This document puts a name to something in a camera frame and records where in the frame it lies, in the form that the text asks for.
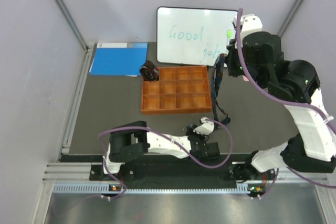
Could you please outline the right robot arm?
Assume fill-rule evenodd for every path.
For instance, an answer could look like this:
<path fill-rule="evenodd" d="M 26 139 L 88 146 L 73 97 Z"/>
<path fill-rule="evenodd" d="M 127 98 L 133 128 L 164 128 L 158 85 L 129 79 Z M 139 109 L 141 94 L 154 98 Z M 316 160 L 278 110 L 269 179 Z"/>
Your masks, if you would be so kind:
<path fill-rule="evenodd" d="M 298 134 L 265 151 L 254 151 L 242 167 L 246 176 L 258 179 L 264 172 L 288 167 L 303 173 L 333 173 L 335 129 L 323 105 L 315 67 L 305 60 L 286 60 L 281 39 L 265 31 L 242 41 L 245 68 L 240 64 L 238 44 L 231 39 L 225 60 L 230 76 L 251 76 L 254 86 L 267 89 L 267 97 L 279 100 L 290 113 Z"/>

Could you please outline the navy floral tie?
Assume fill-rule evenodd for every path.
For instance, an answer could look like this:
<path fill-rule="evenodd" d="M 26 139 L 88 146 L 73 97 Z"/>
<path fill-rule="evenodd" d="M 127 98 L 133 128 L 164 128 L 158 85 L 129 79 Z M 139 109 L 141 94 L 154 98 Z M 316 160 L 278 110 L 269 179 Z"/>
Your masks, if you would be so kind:
<path fill-rule="evenodd" d="M 211 100 L 212 100 L 212 111 L 214 120 L 219 122 L 217 109 L 224 115 L 224 119 L 221 121 L 221 124 L 228 125 L 230 123 L 230 117 L 228 113 L 219 105 L 218 103 L 218 94 L 221 86 L 221 82 L 224 74 L 224 63 L 226 62 L 226 54 L 220 54 L 213 66 L 211 72 Z"/>

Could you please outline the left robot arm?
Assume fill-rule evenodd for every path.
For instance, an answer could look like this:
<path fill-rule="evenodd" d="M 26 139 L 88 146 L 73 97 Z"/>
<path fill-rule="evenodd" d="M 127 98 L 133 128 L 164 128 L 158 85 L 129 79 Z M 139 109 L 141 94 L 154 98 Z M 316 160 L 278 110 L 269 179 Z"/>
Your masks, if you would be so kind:
<path fill-rule="evenodd" d="M 208 136 L 215 130 L 212 122 L 203 122 L 197 126 L 189 124 L 184 136 L 165 134 L 169 139 L 141 129 L 128 129 L 110 133 L 108 149 L 101 168 L 101 174 L 107 180 L 117 178 L 122 165 L 133 161 L 146 153 L 158 153 L 184 159 L 189 155 L 200 161 L 218 159 L 218 144 L 207 143 Z"/>

